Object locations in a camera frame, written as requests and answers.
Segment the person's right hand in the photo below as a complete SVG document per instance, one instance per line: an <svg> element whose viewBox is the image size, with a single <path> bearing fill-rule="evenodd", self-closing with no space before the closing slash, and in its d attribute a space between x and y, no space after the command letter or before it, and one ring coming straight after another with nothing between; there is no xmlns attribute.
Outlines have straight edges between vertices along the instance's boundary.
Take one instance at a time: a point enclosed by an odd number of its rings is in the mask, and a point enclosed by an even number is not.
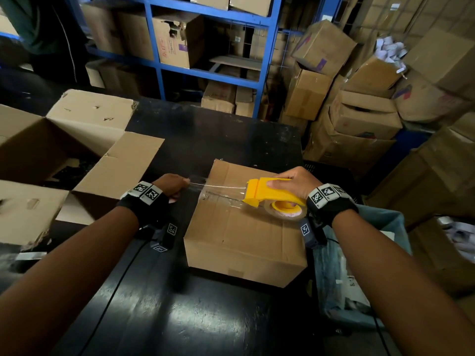
<svg viewBox="0 0 475 356"><path fill-rule="evenodd" d="M296 197L306 200L309 194L323 183L314 177L304 167L294 167L288 171L277 174L275 178L294 179L297 184L297 191L289 191Z"/></svg>

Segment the person's left hand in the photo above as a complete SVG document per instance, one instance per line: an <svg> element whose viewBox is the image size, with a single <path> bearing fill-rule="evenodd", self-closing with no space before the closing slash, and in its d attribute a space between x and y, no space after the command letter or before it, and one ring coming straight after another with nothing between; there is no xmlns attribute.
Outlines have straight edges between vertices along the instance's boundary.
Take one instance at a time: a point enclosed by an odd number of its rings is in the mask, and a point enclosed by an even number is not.
<svg viewBox="0 0 475 356"><path fill-rule="evenodd" d="M172 177L173 176L179 176L179 175L167 173L152 182L152 184L157 186L163 192L163 194L169 198L169 203L172 203Z"/></svg>

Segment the yellow tape dispenser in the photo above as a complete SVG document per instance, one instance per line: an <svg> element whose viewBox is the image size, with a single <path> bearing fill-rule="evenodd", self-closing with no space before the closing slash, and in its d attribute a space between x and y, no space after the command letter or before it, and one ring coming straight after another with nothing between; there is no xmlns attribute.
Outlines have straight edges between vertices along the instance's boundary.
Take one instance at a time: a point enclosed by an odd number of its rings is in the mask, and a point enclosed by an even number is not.
<svg viewBox="0 0 475 356"><path fill-rule="evenodd" d="M246 193L243 202L252 207L258 207L265 200L290 201L306 206L306 201L296 197L289 191L271 189L266 182L275 178L250 179L247 182Z"/></svg>

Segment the clear tape strip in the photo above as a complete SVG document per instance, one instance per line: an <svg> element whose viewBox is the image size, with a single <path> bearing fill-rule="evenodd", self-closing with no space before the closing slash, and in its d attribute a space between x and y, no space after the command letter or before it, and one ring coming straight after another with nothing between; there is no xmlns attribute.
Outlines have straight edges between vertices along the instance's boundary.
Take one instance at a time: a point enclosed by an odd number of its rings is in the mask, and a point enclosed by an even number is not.
<svg viewBox="0 0 475 356"><path fill-rule="evenodd" d="M196 175L189 176L189 180L188 190L198 195L198 201L218 202L239 209L247 208L243 201L245 186L225 185Z"/></svg>

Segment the person's right forearm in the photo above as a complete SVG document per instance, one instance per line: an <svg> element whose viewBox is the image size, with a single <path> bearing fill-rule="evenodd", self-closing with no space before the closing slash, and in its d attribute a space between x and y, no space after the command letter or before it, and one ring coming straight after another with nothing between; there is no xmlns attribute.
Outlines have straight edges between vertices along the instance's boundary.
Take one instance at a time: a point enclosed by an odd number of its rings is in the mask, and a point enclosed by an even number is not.
<svg viewBox="0 0 475 356"><path fill-rule="evenodd" d="M356 281L404 356L475 356L475 325L399 245L354 210L332 228Z"/></svg>

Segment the person's left forearm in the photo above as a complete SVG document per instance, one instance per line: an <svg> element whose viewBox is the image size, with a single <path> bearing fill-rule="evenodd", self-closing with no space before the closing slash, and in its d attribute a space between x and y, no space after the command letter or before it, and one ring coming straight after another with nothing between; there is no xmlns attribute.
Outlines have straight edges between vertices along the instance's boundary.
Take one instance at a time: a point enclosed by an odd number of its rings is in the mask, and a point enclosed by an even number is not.
<svg viewBox="0 0 475 356"><path fill-rule="evenodd" d="M0 295L0 356L46 355L100 289L139 229L116 207L80 230Z"/></svg>

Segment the closed small cardboard box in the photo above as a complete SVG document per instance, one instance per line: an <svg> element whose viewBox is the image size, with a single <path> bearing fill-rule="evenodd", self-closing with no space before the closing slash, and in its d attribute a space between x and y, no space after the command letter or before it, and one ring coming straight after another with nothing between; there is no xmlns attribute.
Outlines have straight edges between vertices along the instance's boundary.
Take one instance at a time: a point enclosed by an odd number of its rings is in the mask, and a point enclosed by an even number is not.
<svg viewBox="0 0 475 356"><path fill-rule="evenodd" d="M275 173L215 159L209 180L246 186ZM245 209L198 201L184 235L191 268L284 288L307 267L298 222L268 214L264 206Z"/></svg>

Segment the pile of brown cardboard boxes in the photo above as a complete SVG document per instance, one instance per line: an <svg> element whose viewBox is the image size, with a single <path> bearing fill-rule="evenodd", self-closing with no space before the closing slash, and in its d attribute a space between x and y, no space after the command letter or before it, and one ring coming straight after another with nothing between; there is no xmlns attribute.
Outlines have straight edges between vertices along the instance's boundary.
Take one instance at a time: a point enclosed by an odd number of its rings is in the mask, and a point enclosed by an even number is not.
<svg viewBox="0 0 475 356"><path fill-rule="evenodd" d="M447 292L475 292L475 264L437 216L475 224L475 0L324 0L292 38L281 119L310 121L304 159L349 169L366 204L400 211L414 256ZM407 71L374 56L408 49Z"/></svg>

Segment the large open cardboard box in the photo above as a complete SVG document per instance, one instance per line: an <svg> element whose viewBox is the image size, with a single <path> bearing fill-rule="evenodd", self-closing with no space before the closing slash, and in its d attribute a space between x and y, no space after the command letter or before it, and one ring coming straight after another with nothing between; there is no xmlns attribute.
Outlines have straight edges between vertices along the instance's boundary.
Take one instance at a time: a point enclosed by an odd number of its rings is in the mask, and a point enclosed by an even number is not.
<svg viewBox="0 0 475 356"><path fill-rule="evenodd" d="M164 139L126 131L137 105L77 89L45 117L0 104L0 244L35 247L54 221L89 225L144 178Z"/></svg>

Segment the blue plastic bag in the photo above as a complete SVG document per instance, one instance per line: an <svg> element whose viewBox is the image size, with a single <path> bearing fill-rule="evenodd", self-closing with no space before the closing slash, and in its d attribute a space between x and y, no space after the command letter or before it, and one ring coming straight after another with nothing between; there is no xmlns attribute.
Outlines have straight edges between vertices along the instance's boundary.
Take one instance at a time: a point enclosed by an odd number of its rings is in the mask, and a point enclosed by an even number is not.
<svg viewBox="0 0 475 356"><path fill-rule="evenodd" d="M402 213L358 205L360 216L398 244L409 255L412 249ZM352 330L384 329L374 321L371 304L356 280L339 241L329 226L324 227L327 245L313 250L319 310L329 321Z"/></svg>

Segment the silver tape scrap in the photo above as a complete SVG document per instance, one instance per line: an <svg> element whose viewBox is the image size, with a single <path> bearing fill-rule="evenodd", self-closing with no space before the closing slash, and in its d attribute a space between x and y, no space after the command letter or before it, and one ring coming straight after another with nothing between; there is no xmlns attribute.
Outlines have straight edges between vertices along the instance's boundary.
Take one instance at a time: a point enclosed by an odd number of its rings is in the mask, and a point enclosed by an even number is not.
<svg viewBox="0 0 475 356"><path fill-rule="evenodd" d="M20 252L15 257L15 262L38 261L47 255L46 251Z"/></svg>

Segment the heap of white paper rolls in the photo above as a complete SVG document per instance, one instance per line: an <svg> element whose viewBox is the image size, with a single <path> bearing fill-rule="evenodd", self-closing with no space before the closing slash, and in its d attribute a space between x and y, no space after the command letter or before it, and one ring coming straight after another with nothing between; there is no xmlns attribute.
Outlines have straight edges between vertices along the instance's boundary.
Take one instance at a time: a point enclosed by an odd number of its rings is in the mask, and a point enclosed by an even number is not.
<svg viewBox="0 0 475 356"><path fill-rule="evenodd" d="M396 42L392 36L377 37L374 47L374 56L391 64L396 68L396 73L407 71L407 65L403 58L407 55L408 49L403 42Z"/></svg>

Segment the white plastic packets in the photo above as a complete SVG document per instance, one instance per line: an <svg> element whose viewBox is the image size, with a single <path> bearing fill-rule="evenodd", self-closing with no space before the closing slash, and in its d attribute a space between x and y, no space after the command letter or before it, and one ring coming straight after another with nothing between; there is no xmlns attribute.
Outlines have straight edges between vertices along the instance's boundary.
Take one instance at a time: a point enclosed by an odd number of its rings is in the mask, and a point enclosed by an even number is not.
<svg viewBox="0 0 475 356"><path fill-rule="evenodd" d="M475 224L455 221L449 216L437 216L436 221L458 253L475 264Z"/></svg>

